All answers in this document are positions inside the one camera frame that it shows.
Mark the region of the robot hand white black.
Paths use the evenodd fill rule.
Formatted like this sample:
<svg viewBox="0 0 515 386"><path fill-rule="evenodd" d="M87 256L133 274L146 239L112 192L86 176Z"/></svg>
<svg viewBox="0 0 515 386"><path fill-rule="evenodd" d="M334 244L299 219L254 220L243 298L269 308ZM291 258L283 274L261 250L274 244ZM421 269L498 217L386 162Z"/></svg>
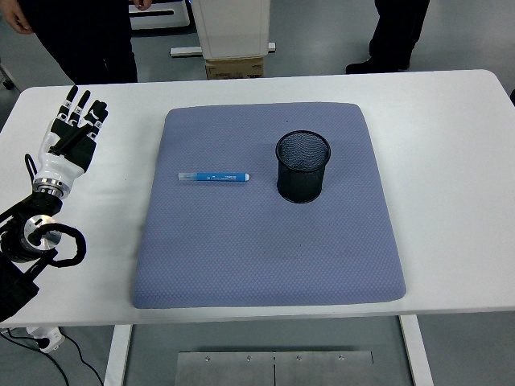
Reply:
<svg viewBox="0 0 515 386"><path fill-rule="evenodd" d="M45 133L39 148L38 179L60 180L70 186L93 160L97 135L108 117L107 104L96 100L87 106L91 92L86 90L81 96L78 92L73 85Z"/></svg>

